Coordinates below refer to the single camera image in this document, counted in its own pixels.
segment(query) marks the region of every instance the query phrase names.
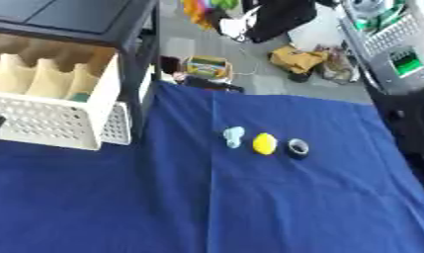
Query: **plastic organizer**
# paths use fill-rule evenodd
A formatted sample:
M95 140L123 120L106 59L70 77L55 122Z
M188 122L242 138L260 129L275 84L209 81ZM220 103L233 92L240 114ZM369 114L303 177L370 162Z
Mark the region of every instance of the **plastic organizer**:
M0 139L97 150L129 144L113 48L0 35Z

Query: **wire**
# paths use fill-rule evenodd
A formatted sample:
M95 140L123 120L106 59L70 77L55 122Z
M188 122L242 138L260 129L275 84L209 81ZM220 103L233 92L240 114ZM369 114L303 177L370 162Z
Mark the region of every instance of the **wire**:
M249 54L242 48L240 47L239 50L242 52L242 54L244 54L245 56L248 56ZM255 58L253 55L250 55L256 62L256 65L253 69L252 72L250 73L233 73L233 75L255 75L258 72L258 68L259 68L259 61L257 58Z

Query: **machine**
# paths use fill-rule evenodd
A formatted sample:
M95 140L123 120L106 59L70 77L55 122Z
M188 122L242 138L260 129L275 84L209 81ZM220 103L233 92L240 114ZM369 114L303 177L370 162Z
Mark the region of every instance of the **machine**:
M384 123L424 185L424 0L347 0L336 11Z

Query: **roll of tape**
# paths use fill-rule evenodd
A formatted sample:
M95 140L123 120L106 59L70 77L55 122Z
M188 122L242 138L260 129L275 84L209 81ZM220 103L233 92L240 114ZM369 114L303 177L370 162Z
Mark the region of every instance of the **roll of tape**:
M310 148L305 141L299 138L293 138L287 143L287 151L290 157L303 159L308 155Z

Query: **yellow ball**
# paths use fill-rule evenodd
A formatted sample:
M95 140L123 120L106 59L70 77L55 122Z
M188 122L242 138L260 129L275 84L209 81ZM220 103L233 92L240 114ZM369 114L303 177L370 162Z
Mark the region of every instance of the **yellow ball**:
M263 155L273 154L278 146L278 141L266 132L259 133L253 140L253 149Z

